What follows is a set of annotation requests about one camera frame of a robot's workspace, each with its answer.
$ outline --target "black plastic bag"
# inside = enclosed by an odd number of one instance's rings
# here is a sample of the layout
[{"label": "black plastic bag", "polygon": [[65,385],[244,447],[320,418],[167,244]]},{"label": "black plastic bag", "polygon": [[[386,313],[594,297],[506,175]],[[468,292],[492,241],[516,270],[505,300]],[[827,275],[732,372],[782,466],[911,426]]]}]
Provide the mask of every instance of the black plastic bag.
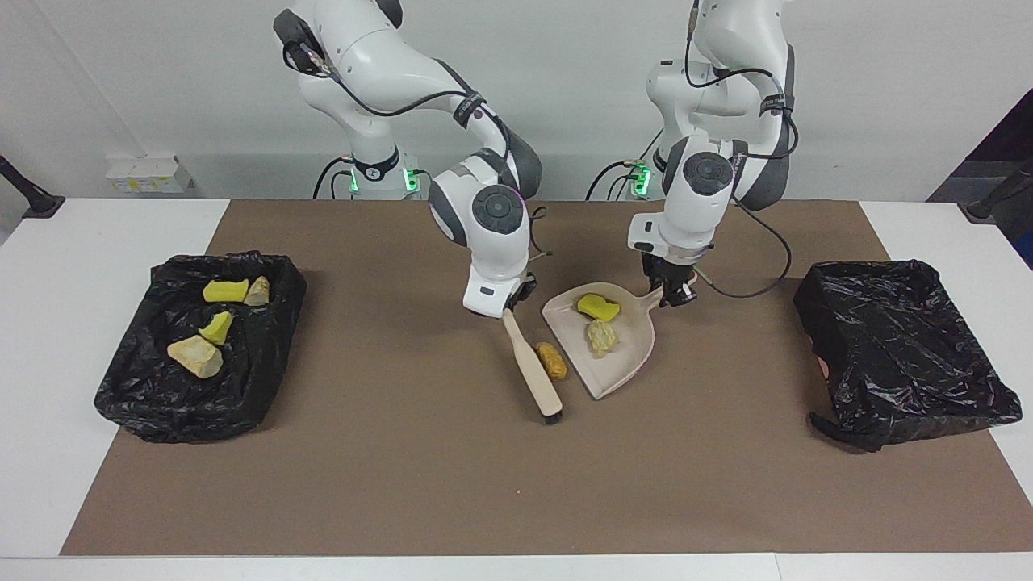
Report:
[{"label": "black plastic bag", "polygon": [[[211,280],[270,281],[262,307],[208,304]],[[305,298],[305,278],[286,256],[246,252],[175,256],[151,270],[151,287],[107,369],[94,405],[101,416],[147,441],[226,439],[265,418],[287,368],[290,339]],[[197,333],[218,312],[233,322],[217,375],[198,379],[165,349]]]},{"label": "black plastic bag", "polygon": [[838,425],[810,415],[828,437],[877,452],[1022,419],[929,265],[816,264],[793,303],[828,368]]}]

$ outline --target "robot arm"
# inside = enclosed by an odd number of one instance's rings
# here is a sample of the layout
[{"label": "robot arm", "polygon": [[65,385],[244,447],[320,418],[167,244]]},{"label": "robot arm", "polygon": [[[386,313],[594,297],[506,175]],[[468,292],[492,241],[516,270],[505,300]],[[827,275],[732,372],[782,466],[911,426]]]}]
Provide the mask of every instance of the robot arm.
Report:
[{"label": "robot arm", "polygon": [[541,163],[456,71],[402,40],[384,5],[397,2],[308,0],[298,13],[284,10],[274,29],[304,75],[303,95],[349,131],[356,161],[397,156],[384,118],[415,109],[450,113],[480,140],[480,150],[434,177],[429,201],[441,231],[472,255],[463,304],[501,317],[531,287],[524,201],[538,189]]},{"label": "robot arm", "polygon": [[664,121],[653,161],[666,200],[663,212],[632,219],[628,245],[643,252],[651,288],[663,286],[662,305],[695,298],[694,265],[733,195],[760,210],[785,191],[795,126],[783,1],[695,0],[686,59],[650,74],[647,92]]}]

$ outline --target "brown mat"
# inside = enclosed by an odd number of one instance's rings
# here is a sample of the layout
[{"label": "brown mat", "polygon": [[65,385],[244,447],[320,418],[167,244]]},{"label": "brown mat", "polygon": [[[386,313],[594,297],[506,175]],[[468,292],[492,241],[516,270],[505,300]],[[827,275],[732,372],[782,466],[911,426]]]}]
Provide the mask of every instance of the brown mat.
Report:
[{"label": "brown mat", "polygon": [[[571,286],[646,290],[625,249],[643,204],[550,204],[557,255],[518,310]],[[466,312],[467,252],[422,204],[233,202],[210,252],[289,254],[309,281],[290,368],[258,431],[205,446],[120,432],[66,555],[446,555],[1033,550],[1033,509],[987,432],[837,448],[791,306],[807,268],[885,259],[855,203],[764,212],[797,262],[777,292],[654,311],[657,347],[603,401],[576,376],[541,424],[502,324]],[[782,255],[733,210],[707,261],[734,289]]]}]

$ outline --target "beige dustpan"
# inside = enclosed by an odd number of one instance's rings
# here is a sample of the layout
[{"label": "beige dustpan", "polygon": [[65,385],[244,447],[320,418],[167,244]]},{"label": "beige dustpan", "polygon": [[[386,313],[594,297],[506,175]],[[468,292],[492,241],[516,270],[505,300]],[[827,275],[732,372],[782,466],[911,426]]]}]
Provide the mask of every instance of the beige dustpan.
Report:
[{"label": "beige dustpan", "polygon": [[[621,305],[621,313],[611,322],[620,342],[600,359],[592,355],[585,334],[591,319],[576,307],[577,300],[589,293]],[[600,399],[626,384],[649,359],[655,340],[649,311],[660,304],[662,296],[662,288],[639,298],[616,284],[592,282],[571,288],[542,307],[541,315],[592,397]]]}]

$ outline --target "green light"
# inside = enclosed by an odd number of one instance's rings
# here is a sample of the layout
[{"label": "green light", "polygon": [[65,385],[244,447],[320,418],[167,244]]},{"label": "green light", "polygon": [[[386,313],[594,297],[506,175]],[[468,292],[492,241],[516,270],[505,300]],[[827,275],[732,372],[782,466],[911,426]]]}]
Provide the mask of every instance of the green light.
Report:
[{"label": "green light", "polygon": [[652,177],[652,170],[647,167],[645,163],[636,163],[635,169],[631,172],[631,178],[634,180],[634,183],[631,185],[631,193],[636,197],[648,197],[649,180]]},{"label": "green light", "polygon": [[410,193],[419,191],[419,178],[416,177],[416,173],[412,170],[405,171],[405,189]]}]

